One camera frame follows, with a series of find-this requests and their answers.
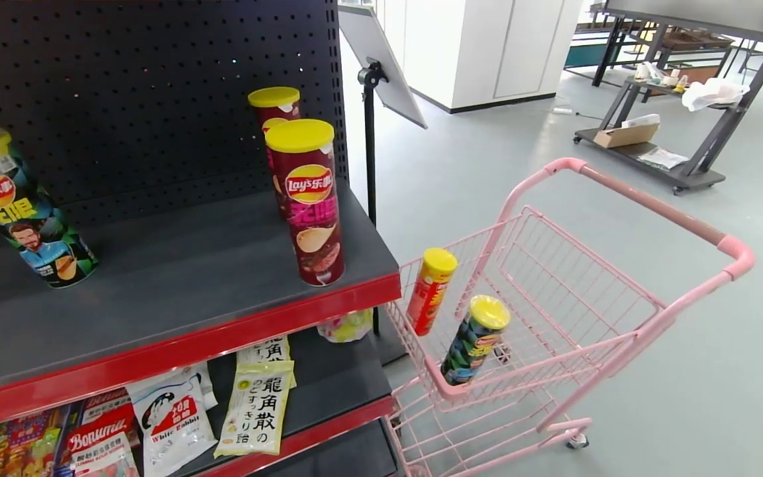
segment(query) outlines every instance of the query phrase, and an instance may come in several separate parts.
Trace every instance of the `black pegboard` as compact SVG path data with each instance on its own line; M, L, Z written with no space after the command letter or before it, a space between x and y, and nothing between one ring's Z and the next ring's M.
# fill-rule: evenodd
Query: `black pegboard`
M0 127L76 225L267 190L246 94L302 91L348 178L336 0L0 0Z

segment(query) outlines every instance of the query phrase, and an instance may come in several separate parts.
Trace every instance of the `pringles can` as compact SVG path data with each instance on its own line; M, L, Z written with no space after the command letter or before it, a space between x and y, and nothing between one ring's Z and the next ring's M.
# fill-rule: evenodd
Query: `pringles can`
M266 135L270 127L279 122L295 120L299 118L299 90L294 87L265 87L263 89L252 91L248 97L249 105L255 110L255 117L258 118L258 126ZM284 192L279 189L276 181L276 172L273 167L272 151L267 148L267 167L270 169L270 175L273 179L273 188L276 193L276 203L278 204L279 214L282 219L287 220L287 206L284 203Z
M0 129L0 233L52 288L87 278L97 260Z
M317 287L333 284L344 270L333 141L334 128L311 119L284 122L266 133L299 275Z
M470 298L467 315L440 366L446 382L451 386L470 382L510 322L511 314L502 301L487 295Z
M420 274L414 283L414 293L407 311L418 336L426 336L432 329L446 287L457 266L455 256L443 248L428 248L423 254Z
M264 126L261 127L261 130L266 134L270 128L277 124L281 124L282 122L287 122L287 120L284 118L269 118L267 121L264 121ZM264 147L267 148L267 169L270 170L270 175L273 178L273 191L276 193L278 213L281 215L282 219L287 220L287 202L284 199L284 190L281 190L281 186L278 184L278 178L276 178L276 167L273 164L273 151L270 149L270 146Z

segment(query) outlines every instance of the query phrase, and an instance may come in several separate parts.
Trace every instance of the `pink shopping cart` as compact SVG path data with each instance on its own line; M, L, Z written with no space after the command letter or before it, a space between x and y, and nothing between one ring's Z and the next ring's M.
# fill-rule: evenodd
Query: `pink shopping cart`
M662 215L735 262L666 304L536 209L525 206L513 215L522 193L563 169ZM591 419L570 419L569 408L638 356L682 310L754 265L737 238L572 158L521 182L494 226L447 250L458 257L458 269L429 335L418 337L405 314L420 260L402 267L403 298L385 306L417 368L414 380L394 390L399 407L387 419L409 477L480 475L556 444L586 447ZM511 325L474 380L449 386L440 362L478 293L502 299Z

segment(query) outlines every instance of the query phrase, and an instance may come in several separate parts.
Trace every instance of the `red chip canister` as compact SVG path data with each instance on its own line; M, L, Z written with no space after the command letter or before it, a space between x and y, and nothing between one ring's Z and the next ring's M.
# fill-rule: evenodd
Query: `red chip canister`
M344 270L333 140L330 124L311 119L284 122L266 133L299 275L318 287L333 284Z
M258 126L264 134L273 124L299 118L299 90L294 87L286 87L285 85L265 87L252 91L246 98L249 100L249 105L254 108L255 117L258 118ZM273 177L279 214L283 219L287 219L287 206L284 205L283 192L279 190L278 182L276 182L273 158L269 148L267 149L267 166L269 166L270 175Z

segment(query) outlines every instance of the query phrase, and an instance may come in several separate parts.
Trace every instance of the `cart handle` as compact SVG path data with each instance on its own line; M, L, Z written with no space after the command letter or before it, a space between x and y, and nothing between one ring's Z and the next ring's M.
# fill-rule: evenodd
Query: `cart handle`
M683 229L687 229L700 238L705 239L705 241L710 242L714 247L717 247L717 250L720 250L727 254L727 256L735 259L734 263L723 268L725 272L732 276L733 280L740 278L753 268L755 264L755 256L750 247L740 239L733 235L726 235L726 233L715 229L711 225L704 223L702 220L679 211L679 209L676 209L672 205L668 205L668 203L664 203L659 199L655 199L648 193L641 192L636 188L628 186L626 182L618 181L611 176L606 176L605 174L591 169L584 160L573 157L564 157L559 160L554 160L543 167L543 171L549 176L554 175L563 169L570 169L578 172L586 178L599 182L599 184L620 193L628 199L632 199L645 208L661 215L661 217L672 221ZM542 172L539 172L532 177L532 179L534 179L533 181L526 180L521 182L521 184L515 187L514 191L511 192L511 196L506 202L506 205L516 202L517 197L520 196L520 194L541 181L543 178L545 178L545 175L543 175Z

